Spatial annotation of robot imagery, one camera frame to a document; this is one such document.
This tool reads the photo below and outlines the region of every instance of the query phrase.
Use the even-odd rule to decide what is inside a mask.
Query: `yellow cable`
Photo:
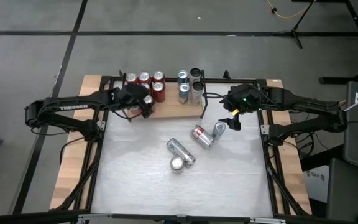
[[[270,0],[267,0],[267,2],[268,2],[268,4],[270,5],[270,9],[273,9],[273,5],[272,5],[272,3],[270,2]],[[292,15],[292,16],[282,16],[282,15],[280,15],[279,13],[277,13],[277,11],[274,11],[274,13],[275,13],[278,17],[280,17],[280,18],[282,18],[282,19],[291,19],[292,17],[295,17],[295,16],[301,14],[301,13],[302,13],[303,11],[305,11],[307,8],[308,8],[308,6],[306,6],[304,9],[300,10],[299,12],[295,13],[295,14]]]

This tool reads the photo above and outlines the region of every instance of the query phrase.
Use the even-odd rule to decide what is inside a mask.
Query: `can lid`
[[[187,77],[186,70],[180,70],[180,72],[178,73],[178,77],[179,78],[186,78]]]
[[[136,74],[135,73],[128,73],[127,74],[127,77],[126,77],[126,80],[129,81],[129,82],[133,82],[135,81],[137,78]]]
[[[156,71],[153,76],[156,80],[161,80],[164,77],[164,73],[161,71]]]
[[[171,168],[174,170],[180,170],[183,168],[183,166],[185,165],[185,161],[183,161],[182,158],[175,156],[174,158],[171,159]]]
[[[144,86],[144,87],[146,87],[146,89],[148,89],[148,90],[150,89],[150,85],[147,84],[147,83],[141,83],[141,85]]]
[[[150,78],[150,75],[148,72],[141,72],[139,74],[139,80],[146,81]]]
[[[201,75],[201,71],[198,68],[192,68],[190,70],[190,75],[192,77],[199,77]]]
[[[153,90],[162,91],[163,89],[164,89],[164,84],[162,84],[162,82],[155,82],[153,84]]]
[[[143,98],[143,101],[144,101],[146,104],[153,103],[153,98],[152,98],[152,96],[147,95],[145,98]]]
[[[182,83],[182,84],[180,84],[180,86],[179,86],[179,89],[180,89],[180,91],[181,92],[187,92],[187,91],[189,91],[189,84],[187,84],[187,83]]]
[[[204,84],[202,82],[194,82],[193,89],[196,91],[201,91],[204,88]]]

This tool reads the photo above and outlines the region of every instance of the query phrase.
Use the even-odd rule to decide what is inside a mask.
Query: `silver soda can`
[[[190,131],[190,134],[206,149],[211,147],[215,142],[215,139],[198,125]]]
[[[189,99],[189,92],[190,92],[189,84],[187,84],[187,83],[180,84],[180,86],[179,86],[179,102],[180,103],[187,103],[187,101]]]
[[[178,73],[178,90],[179,90],[180,84],[187,82],[187,78],[188,78],[188,75],[187,75],[187,72],[185,70],[181,70]]]
[[[171,170],[174,174],[180,174],[183,172],[183,168],[185,166],[185,161],[182,158],[175,156],[171,159]]]
[[[212,137],[215,138],[215,140],[218,140],[223,134],[224,130],[226,130],[226,124],[218,121],[212,130]]]
[[[167,148],[173,155],[179,156],[185,161],[185,166],[190,167],[196,161],[196,158],[190,154],[175,138],[171,138],[167,143]]]
[[[204,89],[202,82],[194,82],[190,91],[190,103],[198,104],[201,101],[201,92]]]
[[[189,75],[190,86],[192,86],[194,82],[199,82],[199,81],[201,81],[201,70],[198,68],[192,68],[190,70],[190,75]]]

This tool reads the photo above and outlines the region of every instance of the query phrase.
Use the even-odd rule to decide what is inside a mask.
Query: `black equipment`
[[[301,133],[325,130],[340,133],[346,130],[346,114],[335,101],[321,101],[294,95],[283,88],[261,87],[260,89],[241,84],[232,86],[227,95],[222,96],[223,107],[233,113],[233,119],[226,118],[226,122],[233,130],[239,131],[241,123],[239,114],[252,113],[257,110],[285,111],[297,110],[318,114],[315,119],[282,126],[273,124],[262,127],[262,134],[268,135],[268,141],[274,146],[281,146],[284,140]]]
[[[89,96],[64,98],[46,98],[37,100],[25,108],[25,124],[31,128],[52,125],[64,131],[78,131],[87,142],[98,142],[101,139],[101,127],[96,121],[79,121],[59,114],[59,111],[94,109],[123,110],[132,106],[140,106],[142,116],[148,118],[152,113],[154,101],[146,103],[144,98],[149,95],[148,89],[142,85],[128,84],[112,90],[97,91]]]

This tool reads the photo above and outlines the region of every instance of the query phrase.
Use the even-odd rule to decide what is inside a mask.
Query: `wooden board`
[[[165,85],[165,101],[155,104],[155,112],[150,118],[186,118],[191,116],[201,116],[203,113],[202,103],[194,105],[190,102],[183,104],[178,100],[179,91],[178,83],[166,82]],[[132,117],[134,114],[128,112],[128,116]]]
[[[89,95],[99,90],[99,84],[101,81],[100,75],[85,75],[83,84],[81,86],[80,95]],[[267,80],[268,86],[281,87],[281,80]],[[291,123],[290,115],[287,111],[273,111],[273,120],[275,124],[288,125]],[[77,110],[74,113],[75,119],[86,120],[92,119],[93,110]],[[266,112],[264,111],[264,121],[267,124]],[[80,137],[78,133],[70,133],[68,141]],[[295,144],[293,138],[287,138],[286,141]],[[86,142],[78,141],[66,147],[63,155],[62,165],[60,166],[55,191],[53,193],[50,208],[59,206],[64,199],[70,194],[75,185],[80,179],[81,166],[85,156]],[[311,209],[308,200],[308,194],[306,192],[305,182],[303,180],[302,169],[298,157],[298,151],[291,145],[284,144],[279,147],[280,157],[283,167],[283,173],[285,178],[285,185],[294,196],[295,200],[302,206],[302,208],[311,214]],[[80,208],[85,207],[86,193],[84,190],[82,195],[82,203]],[[279,189],[275,188],[277,205],[279,213],[283,213],[282,199]]]

